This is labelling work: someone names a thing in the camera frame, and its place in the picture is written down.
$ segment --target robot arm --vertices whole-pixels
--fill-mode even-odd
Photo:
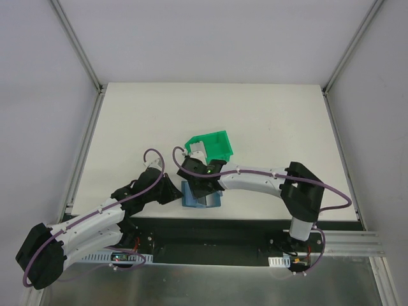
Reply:
[[[256,174],[260,171],[270,173],[270,176]],[[220,175],[209,178],[203,176],[216,173]],[[282,198],[292,215],[289,235],[296,240],[309,239],[312,226],[319,216],[323,187],[303,182],[296,183],[294,180],[275,176],[281,174],[321,182],[301,163],[292,162],[288,168],[271,169],[245,167],[226,161],[212,160],[207,166],[199,159],[186,156],[177,174],[188,181],[191,192],[196,198],[228,189],[245,189]]]
[[[145,190],[157,181],[148,192],[132,196]],[[143,210],[146,203],[158,201],[166,204],[182,197],[166,173],[160,167],[149,166],[138,178],[116,190],[111,198],[88,213],[66,222],[33,227],[16,255],[16,260],[25,271],[34,254],[38,253],[28,271],[28,278],[35,289],[43,289],[56,281],[62,272],[84,256],[104,247],[126,240],[135,240],[135,226],[129,218]]]
[[[129,218],[142,211],[146,203],[165,204],[182,197],[167,174],[163,174],[158,160],[147,166],[137,180],[116,190],[87,214],[61,224],[40,223],[33,227],[16,256],[26,272],[24,280],[28,276],[36,289],[49,286],[67,267],[87,254],[134,241],[138,233]],[[303,182],[295,186],[290,177],[320,181],[300,163],[292,162],[288,168],[262,169],[220,160],[205,165],[199,159],[186,156],[182,169],[178,174],[188,181],[197,198],[227,189],[245,189],[282,198],[293,217],[289,231],[292,239],[306,241],[317,221],[324,188]]]

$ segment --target white tabletop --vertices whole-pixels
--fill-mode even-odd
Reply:
[[[180,189],[171,160],[192,136],[226,130],[231,162],[275,168],[299,161],[323,182],[350,195],[318,85],[110,83],[101,107],[72,214],[99,205],[145,170],[147,148],[159,150]],[[157,158],[154,153],[148,159]],[[344,200],[325,191],[322,207]],[[137,216],[290,219],[268,194],[225,191],[218,208],[186,208],[181,200],[149,203]],[[354,207],[324,212],[322,220],[355,221]]]

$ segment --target green 3d printed part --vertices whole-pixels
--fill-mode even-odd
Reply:
[[[223,161],[230,161],[230,156],[233,155],[233,151],[230,145],[230,140],[226,131],[220,131],[205,135],[199,135],[192,137],[184,147],[187,149],[188,153],[194,152],[195,150],[202,150],[204,146],[206,155],[205,160],[207,164],[212,159],[221,159]]]

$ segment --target gray wall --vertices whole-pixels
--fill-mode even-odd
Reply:
[[[0,305],[23,292],[15,255],[56,220],[96,97],[46,0],[0,3]]]
[[[364,216],[408,305],[407,1],[386,1],[329,101]]]
[[[107,82],[324,85],[373,0],[61,0]]]

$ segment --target metal plate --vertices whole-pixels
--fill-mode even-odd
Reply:
[[[61,278],[92,267],[75,264]],[[75,282],[54,283],[52,296],[47,289],[42,305],[381,305],[368,258],[325,257],[306,277],[282,279],[282,270],[180,265],[146,265],[133,272],[101,268]]]

